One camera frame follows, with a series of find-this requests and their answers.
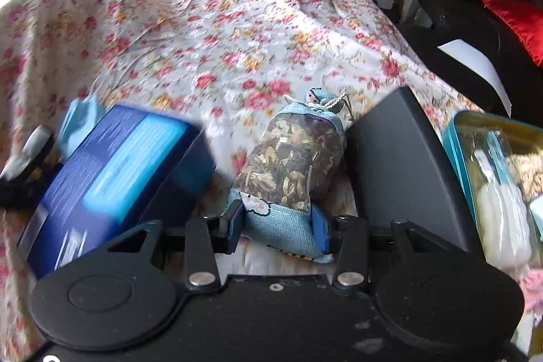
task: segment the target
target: teal container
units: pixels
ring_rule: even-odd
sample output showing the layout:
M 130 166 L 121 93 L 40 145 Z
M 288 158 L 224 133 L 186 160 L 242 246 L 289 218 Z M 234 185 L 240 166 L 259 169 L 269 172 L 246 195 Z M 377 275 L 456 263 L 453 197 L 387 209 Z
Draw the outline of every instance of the teal container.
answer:
M 512 153 L 530 154 L 543 150 L 543 130 L 535 126 L 495 114 L 483 114 L 473 111 L 460 111 L 454 116 L 443 133 L 443 148 L 460 181 L 475 224 L 477 224 L 477 212 L 473 198 L 473 186 L 468 174 L 467 159 L 462 148 L 461 134 L 462 132 L 483 128 L 491 131 L 502 131 L 509 141 Z

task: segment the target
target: small screw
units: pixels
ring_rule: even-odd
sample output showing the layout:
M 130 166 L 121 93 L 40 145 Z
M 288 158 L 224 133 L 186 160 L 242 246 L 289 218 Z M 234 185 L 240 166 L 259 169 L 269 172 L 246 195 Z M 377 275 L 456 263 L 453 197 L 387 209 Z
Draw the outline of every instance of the small screw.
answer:
M 270 290 L 271 291 L 281 291 L 283 289 L 284 289 L 284 285 L 279 284 L 278 282 L 273 283 L 272 285 L 270 285 Z
M 343 272 L 338 276 L 338 282 L 347 287 L 359 285 L 364 282 L 364 276 L 358 272 Z
M 195 272 L 188 277 L 188 281 L 197 287 L 213 284 L 215 279 L 215 275 L 210 272 Z

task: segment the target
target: teal storage box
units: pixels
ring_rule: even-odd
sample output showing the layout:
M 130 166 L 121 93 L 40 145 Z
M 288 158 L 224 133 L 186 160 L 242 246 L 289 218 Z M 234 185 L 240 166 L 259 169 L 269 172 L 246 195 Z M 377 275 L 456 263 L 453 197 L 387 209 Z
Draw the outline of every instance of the teal storage box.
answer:
M 182 226 L 214 170 L 202 129 L 117 104 L 45 192 L 20 253 L 41 278 L 143 221 Z
M 443 148 L 468 201 L 473 221 L 477 224 L 473 185 L 468 173 L 468 164 L 462 147 L 462 132 L 476 129 L 502 131 L 507 137 L 512 153 L 529 154 L 543 150 L 543 130 L 527 123 L 511 120 L 494 114 L 461 111 L 451 120 L 443 133 Z

